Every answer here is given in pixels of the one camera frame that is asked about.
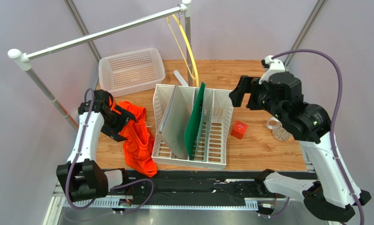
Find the yellow clothes hanger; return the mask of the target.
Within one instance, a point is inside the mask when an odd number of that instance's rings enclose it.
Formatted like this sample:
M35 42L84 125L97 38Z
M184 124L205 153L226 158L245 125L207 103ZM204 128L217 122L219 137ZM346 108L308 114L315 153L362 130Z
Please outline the yellow clothes hanger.
M187 52L188 52L188 56L189 56L188 59L186 59L186 57L185 57L185 55L184 55L184 53L183 53L183 51L182 51L182 49L180 47L180 44L179 44L179 42L178 42L178 40L177 40L177 38L176 38L176 36L175 36L175 34L173 32L173 29L172 29L172 27L170 25L170 16L166 17L167 24L168 24L168 26L169 26L172 34L173 34L173 37L174 37L174 39L176 41L176 44L178 45L178 48L179 48L179 50L181 52L183 60L184 60L184 62L186 64L186 66L187 66L189 76L192 78L192 80L195 81L196 87L199 87L200 86L199 74L198 74L198 71L197 71L197 67L196 67L196 62L195 62L195 59L194 59L194 55L193 55L193 52L192 52L192 49L191 49L190 38L187 37L187 33L186 33L187 30L185 30L182 27L180 19L178 19L174 15L172 15L172 17L175 20L175 22L177 23L177 25L178 25L178 27L180 29L180 32L181 32L181 34L182 34L182 36L184 38L184 41L185 41L185 44L186 44L186 48L187 48Z

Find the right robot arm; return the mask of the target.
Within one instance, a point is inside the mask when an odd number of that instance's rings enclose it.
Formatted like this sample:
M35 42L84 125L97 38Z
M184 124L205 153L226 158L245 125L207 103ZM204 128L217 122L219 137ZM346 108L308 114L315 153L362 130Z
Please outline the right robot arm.
M315 180L299 180L266 169L255 178L259 195L284 195L304 203L316 218L340 223L353 218L354 206L371 200L369 192L345 180L343 162L330 138L331 119L323 107L304 101L299 78L289 72L273 74L267 81L243 75L229 95L232 105L240 107L245 94L250 95L248 109L267 111L292 134L317 175Z

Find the orange shorts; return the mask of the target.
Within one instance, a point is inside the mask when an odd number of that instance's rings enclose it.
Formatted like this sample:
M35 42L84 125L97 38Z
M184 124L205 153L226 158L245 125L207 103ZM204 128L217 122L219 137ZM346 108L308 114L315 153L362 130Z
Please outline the orange shorts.
M115 106L131 112L137 120L136 122L133 120L129 121L120 132L121 136L127 138L123 143L126 164L141 174L150 178L153 177L157 174L157 165L151 157L155 137L146 125L146 108L134 105L128 101L113 101L111 109L115 110Z

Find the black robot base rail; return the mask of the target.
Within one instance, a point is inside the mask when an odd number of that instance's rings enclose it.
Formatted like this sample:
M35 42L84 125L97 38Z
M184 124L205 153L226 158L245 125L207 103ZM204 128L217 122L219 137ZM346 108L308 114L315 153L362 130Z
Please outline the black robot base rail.
M131 200L132 205L158 207L243 207L248 199L274 201L287 197L265 189L267 171L159 171L152 178L128 170L127 187L109 190L109 195Z

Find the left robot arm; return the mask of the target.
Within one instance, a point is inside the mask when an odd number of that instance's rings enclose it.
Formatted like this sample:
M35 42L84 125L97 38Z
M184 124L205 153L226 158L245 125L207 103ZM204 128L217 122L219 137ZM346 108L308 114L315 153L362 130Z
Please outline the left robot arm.
M56 169L58 181L72 203L106 197L111 189L124 184L125 169L104 171L98 166L99 135L116 142L126 141L121 131L137 121L133 113L114 102L111 93L92 89L87 92L92 96L78 107L79 128L71 155Z

